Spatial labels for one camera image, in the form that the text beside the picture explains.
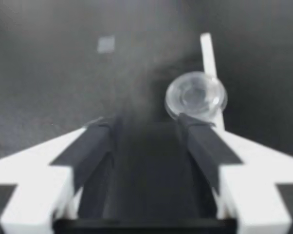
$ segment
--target dark background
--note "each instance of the dark background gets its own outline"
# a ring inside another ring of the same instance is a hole
[[[131,206],[121,215],[194,216],[191,202],[169,208],[188,201],[179,159],[156,156],[175,151],[159,150],[174,132],[150,137],[148,123],[169,120],[174,78],[202,70],[203,32],[228,91],[226,129],[293,155],[293,0],[0,0],[0,157],[120,112],[134,144],[153,146],[131,148],[120,163]],[[110,35],[114,53],[98,54]],[[141,194],[153,202],[140,203]]]

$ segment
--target petri dish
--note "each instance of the petri dish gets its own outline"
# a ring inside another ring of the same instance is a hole
[[[227,93],[221,81],[203,72],[190,72],[176,78],[165,97],[166,110],[173,119],[185,113],[203,121],[212,121],[226,104]]]

